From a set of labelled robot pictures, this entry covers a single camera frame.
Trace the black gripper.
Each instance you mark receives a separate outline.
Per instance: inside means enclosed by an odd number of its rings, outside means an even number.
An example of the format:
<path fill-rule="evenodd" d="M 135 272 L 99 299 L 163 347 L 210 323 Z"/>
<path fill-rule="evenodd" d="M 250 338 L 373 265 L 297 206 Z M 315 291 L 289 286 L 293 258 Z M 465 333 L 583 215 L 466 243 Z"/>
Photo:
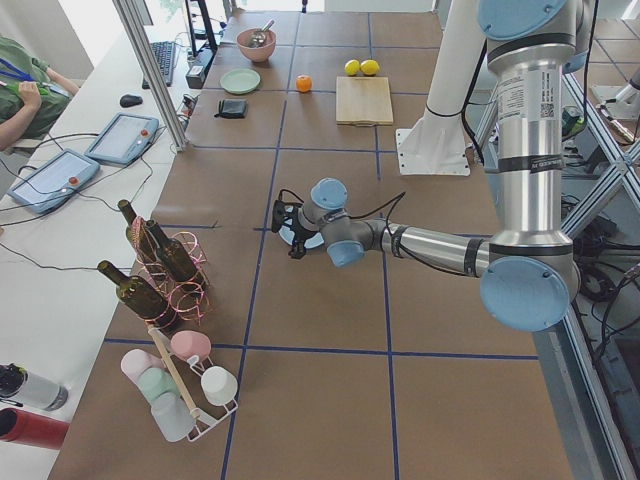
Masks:
<path fill-rule="evenodd" d="M 291 258 L 302 259 L 306 255 L 305 246 L 319 246 L 320 233 L 318 227 L 308 220 L 301 207 L 291 208 L 292 245 L 288 252 Z"/>

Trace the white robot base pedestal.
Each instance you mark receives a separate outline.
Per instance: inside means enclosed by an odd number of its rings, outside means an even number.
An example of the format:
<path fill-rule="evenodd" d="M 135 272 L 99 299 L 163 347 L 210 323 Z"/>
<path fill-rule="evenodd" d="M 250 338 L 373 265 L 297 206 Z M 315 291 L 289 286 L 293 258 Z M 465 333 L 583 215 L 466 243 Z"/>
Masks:
<path fill-rule="evenodd" d="M 463 111 L 482 64 L 486 36 L 477 20 L 479 3 L 451 3 L 423 116 L 396 131 L 402 175 L 470 174 Z"/>

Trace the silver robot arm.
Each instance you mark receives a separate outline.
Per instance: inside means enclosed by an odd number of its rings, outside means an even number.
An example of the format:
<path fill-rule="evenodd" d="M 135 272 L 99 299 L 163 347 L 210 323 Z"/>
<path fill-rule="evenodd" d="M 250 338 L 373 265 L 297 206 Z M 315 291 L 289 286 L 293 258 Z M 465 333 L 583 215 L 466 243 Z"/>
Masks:
<path fill-rule="evenodd" d="M 590 48 L 592 1 L 483 1 L 478 23 L 497 78 L 498 214 L 491 238 L 463 238 L 358 219 L 346 211 L 345 185 L 320 180 L 303 202 L 277 200 L 272 230 L 291 234 L 289 254 L 305 255 L 320 236 L 334 265 L 369 250 L 476 277 L 486 310 L 502 324 L 541 331 L 566 315 L 579 286 L 573 243 L 561 228 L 561 79 L 580 69 Z"/>

